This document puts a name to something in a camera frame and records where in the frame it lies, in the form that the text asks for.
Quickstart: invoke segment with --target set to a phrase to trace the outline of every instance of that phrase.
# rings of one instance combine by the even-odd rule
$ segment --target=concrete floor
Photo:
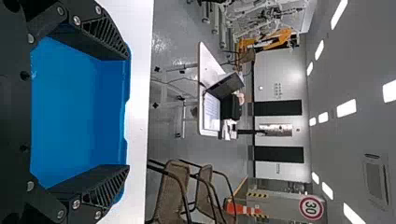
[[[201,10],[196,3],[186,4],[185,0],[155,1],[154,26],[152,40],[152,71],[156,66],[165,67],[183,63],[197,62],[198,42],[203,41],[218,62],[227,62],[226,55],[219,48],[219,37],[211,34],[211,26],[201,23]],[[224,70],[230,72],[230,65],[224,66]],[[185,74],[179,72],[167,73],[166,79],[163,73],[152,73],[151,77],[157,80],[169,81],[180,77],[194,78],[196,69],[189,69]],[[196,95],[196,83],[188,80],[180,80],[173,83],[174,86]],[[167,99],[162,99],[162,87],[155,82],[150,86],[150,103],[161,100],[175,101],[176,95],[168,91]],[[245,90],[247,98],[251,90]],[[238,124],[239,128],[246,129],[251,125],[251,119],[247,117],[245,104],[243,117]],[[148,125],[148,158],[167,162],[171,159],[184,159],[196,163],[210,163],[216,170],[224,172],[230,179],[233,189],[248,175],[248,145],[251,145],[251,137],[242,135],[237,141],[220,141],[217,138],[200,136],[197,132],[196,122],[187,122],[186,138],[175,138],[175,114],[177,109],[150,109]],[[151,218],[157,198],[161,176],[148,171],[146,190],[146,219]],[[220,200],[229,196],[226,184],[221,178],[214,179],[215,187]],[[193,200],[195,182],[189,184],[189,201]],[[204,217],[192,214],[195,221],[209,223]]]

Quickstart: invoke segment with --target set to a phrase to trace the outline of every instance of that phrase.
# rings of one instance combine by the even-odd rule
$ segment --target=cable
[[[170,85],[171,83],[176,82],[176,81],[180,81],[180,80],[188,80],[188,81],[192,81],[192,82],[198,82],[198,80],[194,80],[194,79],[190,79],[190,78],[186,78],[186,77],[177,78],[177,79],[174,79],[174,80],[171,80],[171,81],[168,81],[168,82],[162,82],[162,81],[160,81],[160,80],[159,80],[158,78],[156,78],[156,77],[152,77],[152,78],[155,78],[155,79],[152,79],[151,81],[160,82],[160,83],[162,83],[162,84],[164,84],[164,85]],[[199,82],[199,84],[200,84],[201,86],[203,86],[203,87],[206,88],[206,86],[204,85],[204,83]]]
[[[233,60],[233,61],[228,61],[227,63],[221,63],[220,66],[223,66],[223,65],[226,65],[226,64],[235,65],[235,64],[233,64],[233,63],[237,63],[237,62],[239,62],[239,61],[245,59],[247,56],[248,56],[248,54],[246,53],[245,55],[243,55],[243,57],[238,58],[238,59],[235,59],[235,60]]]

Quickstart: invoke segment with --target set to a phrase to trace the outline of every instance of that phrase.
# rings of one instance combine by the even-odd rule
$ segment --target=black stripe
[[[255,116],[299,116],[302,114],[303,102],[301,100],[254,103]]]
[[[251,101],[252,102],[255,102],[255,99],[254,99],[254,61],[253,62],[251,62],[251,89],[252,89],[252,92],[251,92]],[[255,125],[256,125],[256,115],[254,114],[254,104],[252,104],[251,106],[253,106],[252,107],[252,111],[253,111],[253,119],[252,119],[252,121],[251,121],[251,127],[255,127]],[[256,146],[256,138],[254,137],[254,135],[252,135],[252,139],[253,139],[253,141],[252,141],[252,144],[253,144],[253,148]],[[255,178],[256,177],[256,162],[253,162],[253,177]]]
[[[303,147],[254,147],[255,161],[304,163]]]

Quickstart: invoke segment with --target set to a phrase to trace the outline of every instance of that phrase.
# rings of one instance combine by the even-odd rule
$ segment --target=bolt
[[[95,213],[95,220],[99,220],[99,218],[102,216],[102,212],[101,211],[97,211]]]
[[[210,24],[210,20],[208,18],[203,18],[202,23]]]
[[[102,14],[102,8],[99,6],[95,7],[95,11],[96,11],[96,14],[98,14],[98,15]]]
[[[58,11],[59,15],[64,15],[64,9],[62,7],[57,7],[56,10]]]
[[[79,206],[81,205],[81,201],[80,200],[75,200],[75,201],[73,201],[73,205],[72,205],[72,208],[74,209],[74,210],[77,210],[77,209],[79,209]]]
[[[29,44],[35,43],[35,37],[33,35],[31,35],[31,34],[27,34],[27,42]]]
[[[63,218],[63,217],[64,217],[64,210],[61,210],[61,211],[58,212],[57,218],[58,218],[58,219],[61,219],[61,218]]]
[[[30,192],[35,188],[35,182],[29,181],[27,182],[27,191]]]
[[[77,25],[77,26],[81,25],[81,20],[79,19],[78,16],[74,16],[74,17],[73,17],[73,22],[74,22],[75,25]]]
[[[227,45],[226,45],[224,42],[221,42],[221,43],[220,43],[220,48],[221,48],[221,49],[225,49],[225,47],[227,47]]]

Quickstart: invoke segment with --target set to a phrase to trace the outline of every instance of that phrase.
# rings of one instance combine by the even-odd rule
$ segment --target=speed limit sign
[[[323,210],[323,204],[315,197],[306,197],[300,201],[300,212],[308,220],[320,220],[323,217]]]

